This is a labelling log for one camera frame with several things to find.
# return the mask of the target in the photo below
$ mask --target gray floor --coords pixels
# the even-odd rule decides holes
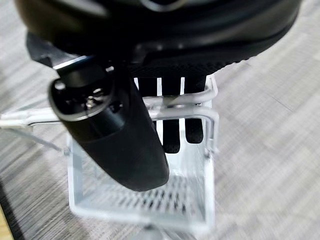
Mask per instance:
[[[319,23],[320,2],[305,0],[278,44],[216,74],[216,228],[204,239],[320,239]],[[28,58],[25,31],[12,1],[0,1],[0,112],[44,94],[55,77]],[[61,126],[35,133],[64,145]],[[0,178],[25,239],[121,240],[140,230],[73,216],[66,160],[54,150],[1,131],[0,153]]]

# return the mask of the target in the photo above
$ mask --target white metal stand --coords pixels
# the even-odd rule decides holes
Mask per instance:
[[[203,92],[183,94],[176,96],[155,96],[144,97],[143,101],[148,109],[149,115],[153,121],[170,120],[170,119],[194,119],[201,118],[206,121],[204,151],[207,155],[215,155],[218,152],[218,132],[219,132],[219,114],[211,108],[211,100],[218,94],[218,88],[213,75],[207,77],[206,87]],[[0,129],[5,129],[18,134],[21,137],[28,138],[39,144],[45,145],[64,155],[72,154],[69,148],[61,148],[52,142],[48,142],[38,136],[19,129],[30,128],[35,125],[60,124],[59,119],[49,107],[41,109],[26,109],[7,112],[0,115]],[[156,228],[146,228],[136,239],[184,239],[187,235],[172,233],[164,234]]]

